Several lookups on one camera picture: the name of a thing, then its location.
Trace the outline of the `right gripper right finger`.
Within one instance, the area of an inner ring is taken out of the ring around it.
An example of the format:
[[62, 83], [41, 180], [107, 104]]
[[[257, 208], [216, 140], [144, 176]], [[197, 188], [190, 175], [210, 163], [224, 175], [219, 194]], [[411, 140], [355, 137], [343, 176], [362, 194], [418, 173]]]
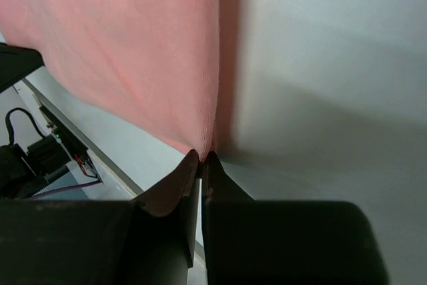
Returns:
[[387, 284], [361, 209], [343, 201], [255, 200], [210, 152], [202, 166], [210, 284]]

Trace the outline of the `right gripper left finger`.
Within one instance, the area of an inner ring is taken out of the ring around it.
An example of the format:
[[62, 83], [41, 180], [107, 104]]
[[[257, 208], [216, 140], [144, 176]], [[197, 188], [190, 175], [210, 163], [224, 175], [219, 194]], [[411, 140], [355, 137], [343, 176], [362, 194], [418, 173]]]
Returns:
[[199, 156], [132, 200], [1, 202], [2, 284], [185, 284]]

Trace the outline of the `pink t shirt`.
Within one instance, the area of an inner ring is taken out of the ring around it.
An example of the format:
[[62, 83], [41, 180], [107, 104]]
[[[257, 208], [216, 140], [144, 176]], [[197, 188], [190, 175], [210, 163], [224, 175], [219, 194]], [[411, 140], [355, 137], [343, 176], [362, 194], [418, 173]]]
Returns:
[[79, 99], [180, 152], [211, 150], [219, 0], [1, 0], [1, 34]]

